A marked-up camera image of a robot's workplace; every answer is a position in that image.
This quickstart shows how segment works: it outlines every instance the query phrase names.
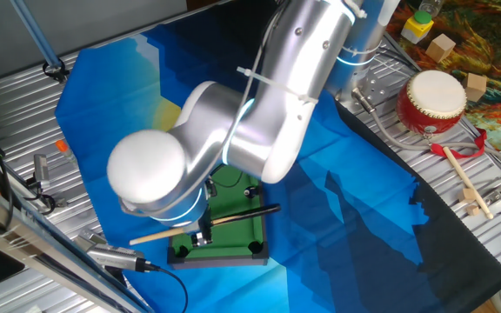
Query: small toy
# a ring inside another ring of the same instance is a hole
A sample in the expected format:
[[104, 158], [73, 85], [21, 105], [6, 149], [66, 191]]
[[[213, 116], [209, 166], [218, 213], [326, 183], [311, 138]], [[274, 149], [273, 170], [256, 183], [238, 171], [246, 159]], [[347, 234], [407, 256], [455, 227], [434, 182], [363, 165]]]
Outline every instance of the small toy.
[[432, 40], [431, 45], [426, 50], [426, 55], [431, 57], [436, 63], [440, 63], [450, 55], [455, 46], [456, 43], [453, 40], [442, 34]]
[[469, 205], [467, 207], [467, 214], [469, 214], [470, 216], [475, 216], [477, 215], [479, 212], [479, 209], [478, 209], [478, 206], [476, 204], [472, 204], [472, 205]]
[[458, 200], [460, 203], [472, 203], [477, 200], [477, 195], [475, 195], [475, 190], [471, 188], [463, 188], [458, 194]]
[[414, 16], [409, 17], [405, 22], [404, 28], [401, 30], [401, 36], [405, 37], [410, 42], [417, 44], [428, 35], [434, 21], [432, 16], [425, 11], [417, 11]]
[[469, 101], [477, 102], [486, 92], [486, 77], [469, 73], [463, 81]]

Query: blue cloth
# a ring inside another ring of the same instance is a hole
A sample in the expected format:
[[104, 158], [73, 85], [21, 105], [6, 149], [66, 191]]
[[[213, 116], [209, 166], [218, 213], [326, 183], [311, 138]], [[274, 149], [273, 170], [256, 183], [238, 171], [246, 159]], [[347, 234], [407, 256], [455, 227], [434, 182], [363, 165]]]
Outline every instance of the blue cloth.
[[[241, 12], [255, 18], [237, 18]], [[256, 51], [243, 42], [260, 38], [256, 19], [268, 16], [249, 2], [229, 3], [80, 53], [56, 116], [110, 244], [126, 247], [132, 238], [164, 230], [119, 209], [105, 175], [114, 146], [156, 125], [165, 99], [182, 106], [203, 81], [242, 90], [246, 80], [235, 68], [250, 66]], [[455, 279], [446, 274], [453, 262], [426, 252], [443, 245], [419, 243], [419, 236], [437, 235], [431, 227], [439, 213], [429, 222], [418, 189], [410, 172], [342, 122], [323, 93], [295, 165], [282, 182], [265, 186], [266, 202], [283, 208], [266, 220], [268, 265], [176, 271], [189, 291], [189, 311], [453, 311], [447, 303], [457, 292], [434, 283], [434, 277]], [[167, 244], [137, 249], [168, 268]], [[435, 265], [421, 270], [427, 263]], [[124, 274], [155, 310], [183, 307], [183, 292], [172, 278]], [[476, 278], [468, 278], [458, 280], [461, 288], [473, 288]], [[455, 303], [452, 308], [464, 309]]]

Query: red handle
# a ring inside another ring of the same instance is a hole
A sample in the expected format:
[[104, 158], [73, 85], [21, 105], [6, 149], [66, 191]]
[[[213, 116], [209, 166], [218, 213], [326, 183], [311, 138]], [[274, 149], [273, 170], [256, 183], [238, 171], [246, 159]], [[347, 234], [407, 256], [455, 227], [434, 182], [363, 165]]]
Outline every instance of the red handle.
[[[455, 158], [480, 157], [484, 154], [484, 141], [487, 138], [486, 130], [481, 130], [479, 128], [477, 128], [477, 130], [478, 130], [478, 132], [480, 132], [480, 136], [475, 139], [475, 144], [478, 146], [478, 151], [471, 154], [471, 155], [464, 155], [464, 154], [461, 154], [457, 151], [450, 150], [451, 154]], [[436, 153], [437, 155], [439, 155], [441, 157], [445, 157], [444, 148], [437, 143], [433, 143], [431, 145], [431, 151]]]

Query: pool cue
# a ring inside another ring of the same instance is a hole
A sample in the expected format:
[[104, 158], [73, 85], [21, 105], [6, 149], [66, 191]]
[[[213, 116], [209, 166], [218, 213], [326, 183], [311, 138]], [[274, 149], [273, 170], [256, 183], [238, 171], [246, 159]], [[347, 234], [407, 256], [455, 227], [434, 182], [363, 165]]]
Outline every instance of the pool cue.
[[[239, 213], [236, 215], [217, 218], [217, 219], [211, 221], [211, 226], [213, 227], [213, 226], [218, 226], [218, 225], [225, 224], [225, 223], [232, 223], [232, 222], [236, 222], [236, 221], [241, 221], [241, 220], [244, 220], [247, 218], [262, 216], [262, 215], [278, 212], [280, 209], [281, 209], [281, 207], [279, 206], [279, 204], [266, 205], [264, 207], [260, 207], [257, 209], [247, 210], [245, 212], [242, 212], [242, 213]], [[148, 235], [148, 236], [143, 236], [143, 237], [140, 237], [137, 239], [133, 239], [133, 240], [129, 241], [129, 245], [132, 246], [132, 245], [139, 244], [139, 243], [147, 243], [149, 241], [154, 241], [157, 239], [181, 235], [183, 233], [184, 233], [184, 228], [179, 227], [179, 228], [175, 228], [175, 229], [171, 229], [171, 230], [158, 232], [158, 233], [153, 234], [153, 235]]]
[[494, 215], [492, 215], [491, 211], [488, 209], [488, 206], [486, 205], [486, 202], [480, 196], [480, 194], [478, 193], [478, 191], [475, 188], [475, 186], [473, 186], [473, 183], [471, 183], [471, 180], [469, 179], [469, 177], [467, 176], [467, 174], [465, 174], [465, 172], [461, 168], [461, 165], [459, 165], [458, 160], [453, 156], [453, 154], [451, 154], [450, 148], [444, 147], [444, 153], [448, 157], [448, 161], [450, 161], [451, 165], [456, 170], [456, 172], [458, 173], [459, 177], [461, 177], [461, 179], [463, 180], [463, 182], [465, 183], [465, 185], [467, 186], [467, 188], [470, 188], [470, 189], [472, 189], [472, 190], [475, 191], [475, 197], [476, 197], [478, 206], [480, 206], [480, 208], [482, 209], [482, 211], [486, 215], [486, 218], [488, 218], [488, 219], [494, 218]]

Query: drumhead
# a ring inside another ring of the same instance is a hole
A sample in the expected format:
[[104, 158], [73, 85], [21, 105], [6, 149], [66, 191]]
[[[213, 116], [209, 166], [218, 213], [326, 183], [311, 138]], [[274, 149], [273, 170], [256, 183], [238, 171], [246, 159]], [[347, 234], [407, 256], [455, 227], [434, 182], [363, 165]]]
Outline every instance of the drumhead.
[[456, 117], [467, 104], [461, 83], [439, 70], [420, 72], [409, 81], [407, 87], [413, 105], [429, 117]]

